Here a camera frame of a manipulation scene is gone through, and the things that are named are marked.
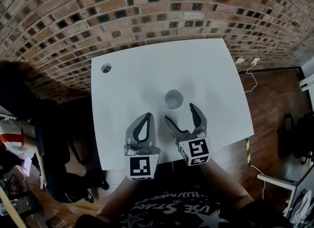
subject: chair leg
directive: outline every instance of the chair leg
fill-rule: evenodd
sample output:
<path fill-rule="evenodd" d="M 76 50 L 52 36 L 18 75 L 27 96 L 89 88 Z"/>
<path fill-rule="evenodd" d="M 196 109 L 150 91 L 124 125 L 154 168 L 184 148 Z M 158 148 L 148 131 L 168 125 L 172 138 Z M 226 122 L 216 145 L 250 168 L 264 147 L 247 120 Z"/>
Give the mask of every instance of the chair leg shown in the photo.
<path fill-rule="evenodd" d="M 86 158 L 86 159 L 83 159 L 81 160 L 81 158 L 79 157 L 79 154 L 77 152 L 77 149 L 75 148 L 75 145 L 73 143 L 73 140 L 72 140 L 72 137 L 69 137 L 68 138 L 68 144 L 76 158 L 76 160 L 78 161 L 78 163 L 82 164 L 83 166 L 85 166 L 86 164 L 88 164 L 90 162 L 90 158 Z"/>

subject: star print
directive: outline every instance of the star print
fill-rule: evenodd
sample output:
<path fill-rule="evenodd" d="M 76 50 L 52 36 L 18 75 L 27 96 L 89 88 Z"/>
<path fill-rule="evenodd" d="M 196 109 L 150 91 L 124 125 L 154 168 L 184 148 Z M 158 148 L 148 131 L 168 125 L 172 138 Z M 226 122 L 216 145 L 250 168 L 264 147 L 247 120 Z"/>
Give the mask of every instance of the star print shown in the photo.
<path fill-rule="evenodd" d="M 227 220 L 220 218 L 220 210 L 216 210 L 210 216 L 196 213 L 196 215 L 203 220 L 199 227 L 208 226 L 210 228 L 218 228 L 219 223 L 228 223 Z"/>
<path fill-rule="evenodd" d="M 155 228 L 153 227 L 153 221 L 150 221 L 148 224 L 144 225 L 144 224 L 141 224 L 141 223 L 137 223 L 137 225 L 140 227 L 140 228 Z"/>
<path fill-rule="evenodd" d="M 139 218 L 138 217 L 139 215 L 141 215 L 141 213 L 137 214 L 135 216 L 132 216 L 131 214 L 129 214 L 129 218 L 121 221 L 120 223 L 128 223 L 129 224 L 129 228 L 131 228 L 134 225 L 135 222 L 144 220 L 144 219 Z"/>

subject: yellow black tape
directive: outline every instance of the yellow black tape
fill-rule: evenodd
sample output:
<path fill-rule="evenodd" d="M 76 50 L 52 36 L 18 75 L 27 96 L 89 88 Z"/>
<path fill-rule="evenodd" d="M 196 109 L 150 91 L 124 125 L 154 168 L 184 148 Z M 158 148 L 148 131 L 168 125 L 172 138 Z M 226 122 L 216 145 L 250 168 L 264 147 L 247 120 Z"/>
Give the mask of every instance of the yellow black tape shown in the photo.
<path fill-rule="evenodd" d="M 246 138 L 247 167 L 251 166 L 250 140 Z"/>

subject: power outlet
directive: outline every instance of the power outlet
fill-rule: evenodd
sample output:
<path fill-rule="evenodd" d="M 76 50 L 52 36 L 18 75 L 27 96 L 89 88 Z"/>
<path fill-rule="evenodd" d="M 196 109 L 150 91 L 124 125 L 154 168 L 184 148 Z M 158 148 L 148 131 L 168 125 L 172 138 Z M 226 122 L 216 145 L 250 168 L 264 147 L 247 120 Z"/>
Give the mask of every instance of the power outlet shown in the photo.
<path fill-rule="evenodd" d="M 235 62 L 235 64 L 241 64 L 244 61 L 243 58 L 238 58 Z"/>
<path fill-rule="evenodd" d="M 256 57 L 255 59 L 253 59 L 253 60 L 251 61 L 251 63 L 255 65 L 257 62 L 259 62 L 259 60 L 260 60 L 260 58 L 259 58 L 259 57 Z"/>

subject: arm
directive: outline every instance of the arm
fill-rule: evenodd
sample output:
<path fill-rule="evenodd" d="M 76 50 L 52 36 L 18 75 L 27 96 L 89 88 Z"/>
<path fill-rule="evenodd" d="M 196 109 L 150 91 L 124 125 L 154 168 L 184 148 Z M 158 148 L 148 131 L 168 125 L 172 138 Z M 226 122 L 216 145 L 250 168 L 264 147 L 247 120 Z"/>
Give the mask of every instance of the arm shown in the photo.
<path fill-rule="evenodd" d="M 110 223 L 130 204 L 138 184 L 139 181 L 124 178 L 118 188 L 107 198 L 96 217 Z"/>
<path fill-rule="evenodd" d="M 254 200 L 248 192 L 225 172 L 215 161 L 200 165 L 206 179 L 223 196 L 225 196 L 237 209 L 241 209 Z"/>
<path fill-rule="evenodd" d="M 33 149 L 35 151 L 35 154 L 36 154 L 36 157 L 37 157 L 37 160 L 38 160 L 38 164 L 39 164 L 39 167 L 40 167 L 40 171 L 41 171 L 42 184 L 47 185 L 44 159 L 39 155 L 37 144 L 36 144 L 36 140 L 34 138 L 30 137 L 30 136 L 24 135 L 24 146 L 28 147 L 30 149 Z"/>

